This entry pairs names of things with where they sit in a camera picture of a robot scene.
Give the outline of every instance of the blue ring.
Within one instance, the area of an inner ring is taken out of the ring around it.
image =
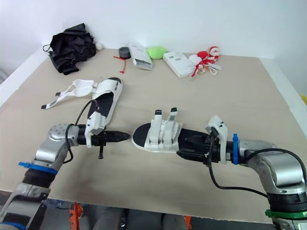
[[[36,170],[52,173],[52,174],[55,174],[55,175],[58,173],[58,171],[56,171],[55,169],[47,168],[47,167],[40,166],[40,165],[37,165],[37,164],[30,164],[29,162],[19,162],[18,165],[21,165],[21,166],[23,166],[25,168],[29,168],[29,169],[36,169]]]
[[[17,227],[19,230],[26,230],[25,226],[22,224],[14,223],[14,222],[1,222],[0,224],[11,225]]]

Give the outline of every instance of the tape roll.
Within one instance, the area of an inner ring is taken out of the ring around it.
[[[129,59],[131,57],[128,47],[121,47],[118,49],[119,56],[124,59]]]

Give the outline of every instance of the beige tabletop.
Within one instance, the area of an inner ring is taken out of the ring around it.
[[[146,71],[113,58],[116,50],[104,49],[68,76],[58,73],[50,59],[44,61],[0,108],[0,189],[13,191],[26,171],[20,161],[31,161],[47,131],[57,123],[73,123],[90,100],[67,98],[43,111],[55,92],[66,90],[75,79],[102,81],[119,77],[123,91],[108,130],[132,134],[148,123],[155,109],[164,118],[177,107],[183,127],[204,131],[212,115],[219,115],[229,129],[245,139],[262,139],[307,161],[307,141],[282,96],[257,58],[221,56],[218,75],[179,79],[163,60]],[[109,143],[103,160],[99,147],[72,148],[74,160],[62,166],[52,184],[51,198],[81,203],[128,207],[214,219],[271,222],[264,215],[266,198],[245,191],[216,188],[203,164],[176,154],[150,153],[131,140]],[[214,164],[220,185],[245,186],[263,191],[258,175],[249,168]]]

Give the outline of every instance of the folded black umbrella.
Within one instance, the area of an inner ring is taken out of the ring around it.
[[[90,33],[85,30],[84,23],[82,23],[54,35],[49,45],[49,49],[52,48],[52,51],[49,51],[49,49],[44,51],[49,53],[54,67],[60,73],[68,75],[79,71],[76,67],[77,62],[86,61],[96,54],[93,40]]]

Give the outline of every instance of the white box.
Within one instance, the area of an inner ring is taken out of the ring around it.
[[[130,42],[129,50],[133,65],[141,69],[152,70],[153,63],[147,53],[146,47],[137,42]]]
[[[195,70],[192,62],[179,51],[165,53],[163,59],[179,78],[190,76]]]

